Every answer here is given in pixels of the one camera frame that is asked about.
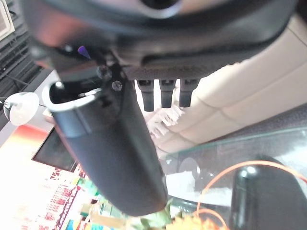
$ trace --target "screw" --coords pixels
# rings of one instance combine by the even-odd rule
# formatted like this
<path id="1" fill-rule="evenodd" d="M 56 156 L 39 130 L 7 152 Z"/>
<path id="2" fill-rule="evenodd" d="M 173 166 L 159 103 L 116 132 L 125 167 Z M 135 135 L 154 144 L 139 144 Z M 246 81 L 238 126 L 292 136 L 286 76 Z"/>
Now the screw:
<path id="1" fill-rule="evenodd" d="M 112 72 L 110 71 L 110 69 L 107 66 L 98 67 L 97 74 L 98 74 L 99 78 L 101 78 L 105 81 L 108 81 L 112 78 Z"/>
<path id="2" fill-rule="evenodd" d="M 121 89 L 123 88 L 123 84 L 116 80 L 114 82 L 112 82 L 112 89 L 115 90 L 115 91 L 121 91 Z"/>

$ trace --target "black plastic housing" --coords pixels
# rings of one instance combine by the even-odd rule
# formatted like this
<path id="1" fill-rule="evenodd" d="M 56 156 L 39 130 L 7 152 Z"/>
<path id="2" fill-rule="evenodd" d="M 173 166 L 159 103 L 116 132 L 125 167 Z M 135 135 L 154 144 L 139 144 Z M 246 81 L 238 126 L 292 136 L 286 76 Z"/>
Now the black plastic housing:
<path id="1" fill-rule="evenodd" d="M 113 76 L 120 70 L 113 67 Z M 121 91 L 114 91 L 111 81 L 101 93 L 82 98 L 86 102 L 80 106 L 80 99 L 61 102 L 69 98 L 55 84 L 43 97 L 62 141 L 98 189 L 124 213 L 141 216 L 165 207 L 165 175 L 133 82 L 118 80 L 123 84 Z M 74 106 L 68 109 L 71 102 Z"/>

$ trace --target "glass surface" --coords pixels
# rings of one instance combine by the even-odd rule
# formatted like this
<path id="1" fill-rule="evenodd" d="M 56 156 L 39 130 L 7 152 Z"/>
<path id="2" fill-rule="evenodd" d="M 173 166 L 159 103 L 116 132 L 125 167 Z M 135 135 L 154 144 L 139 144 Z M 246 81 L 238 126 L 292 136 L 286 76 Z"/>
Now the glass surface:
<path id="1" fill-rule="evenodd" d="M 168 192 L 171 196 L 176 197 L 174 205 L 188 210 L 187 212 L 190 213 L 196 210 L 196 202 L 200 200 L 201 191 L 206 184 L 222 170 L 243 161 L 274 159 L 306 176 L 307 126 L 210 142 L 176 154 L 170 154 L 165 160 L 161 161 L 161 164 L 166 173 Z M 257 167 L 256 169 L 253 167 L 248 169 L 251 173 L 259 173 L 258 177 L 260 176 L 260 178 L 247 179 L 249 188 L 246 190 L 247 192 L 245 191 L 245 196 L 252 196 L 251 193 L 255 193 L 253 196 L 257 200 L 257 205 L 259 205 L 259 207 L 251 208 L 252 212 L 249 213 L 249 216 L 252 215 L 255 209 L 261 209 L 261 203 L 267 198 L 266 196 L 270 195 L 269 193 L 273 197 L 271 200 L 274 200 L 274 196 L 279 195 L 283 196 L 283 201 L 290 201 L 295 197 L 297 203 L 293 201 L 285 204 L 290 207 L 286 207 L 281 215 L 288 215 L 292 218 L 292 213 L 289 210 L 291 208 L 294 210 L 299 209 L 299 212 L 305 215 L 307 207 L 306 184 L 299 179 L 292 178 L 290 174 L 283 174 L 283 171 L 279 169 L 260 167 L 261 170 L 263 169 L 262 172 L 257 171 Z M 280 180 L 273 179 L 275 174 L 277 177 L 281 176 Z M 235 209 L 235 207 L 234 203 L 232 204 L 232 196 L 235 176 L 242 178 L 242 175 L 235 174 L 235 172 L 227 174 L 201 200 L 204 207 L 216 210 L 227 223 L 231 218 L 234 218 L 232 209 Z M 272 210 L 279 210 L 284 205 L 280 204 L 279 207 L 279 204 L 271 205 L 269 202 L 270 200 L 265 205 L 272 208 Z"/>

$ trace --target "orange cable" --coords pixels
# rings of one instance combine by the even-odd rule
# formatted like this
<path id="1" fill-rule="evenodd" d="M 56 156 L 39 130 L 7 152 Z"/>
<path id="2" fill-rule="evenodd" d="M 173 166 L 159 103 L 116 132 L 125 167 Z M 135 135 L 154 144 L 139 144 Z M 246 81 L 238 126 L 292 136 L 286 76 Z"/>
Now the orange cable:
<path id="1" fill-rule="evenodd" d="M 281 169 L 281 170 L 284 170 L 290 174 L 292 174 L 293 176 L 296 176 L 300 179 L 302 179 L 305 183 L 307 183 L 307 178 L 305 178 L 302 174 L 298 173 L 297 171 L 293 170 L 293 169 L 290 169 L 286 166 L 283 166 L 281 164 L 278 164 L 278 163 L 274 163 L 274 162 L 271 162 L 271 161 L 245 161 L 245 162 L 241 162 L 241 163 L 238 163 L 238 164 L 235 164 L 223 171 L 221 171 L 216 177 L 214 177 L 207 185 L 206 187 L 204 188 L 204 190 L 202 191 L 201 193 L 201 196 L 200 196 L 200 200 L 199 202 L 197 203 L 197 209 L 196 211 L 193 213 L 194 215 L 197 215 L 199 217 L 199 214 L 200 213 L 210 213 L 214 216 L 216 216 L 223 224 L 224 228 L 225 229 L 228 229 L 227 226 L 226 226 L 226 222 L 224 221 L 224 219 L 221 217 L 220 214 L 218 214 L 217 212 L 211 210 L 211 209 L 201 209 L 200 210 L 200 206 L 201 206 L 201 199 L 203 199 L 203 196 L 205 195 L 205 193 L 208 192 L 208 190 L 210 189 L 210 187 L 216 183 L 218 180 L 220 180 L 223 176 L 225 176 L 227 173 L 235 170 L 235 169 L 238 169 L 238 168 L 241 168 L 241 167 L 244 167 L 244 166 L 250 166 L 250 165 L 265 165 L 265 166 L 271 166 L 271 167 L 274 167 L 274 168 L 278 168 L 278 169 Z"/>

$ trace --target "yellow object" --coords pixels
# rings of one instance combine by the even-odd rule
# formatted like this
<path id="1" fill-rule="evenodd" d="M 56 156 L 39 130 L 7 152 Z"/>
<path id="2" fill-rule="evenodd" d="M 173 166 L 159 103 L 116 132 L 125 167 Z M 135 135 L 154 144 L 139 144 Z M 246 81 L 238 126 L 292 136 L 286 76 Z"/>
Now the yellow object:
<path id="1" fill-rule="evenodd" d="M 226 230 L 217 226 L 212 220 L 203 221 L 199 217 L 186 216 L 184 219 L 175 218 L 172 224 L 166 226 L 166 230 Z"/>

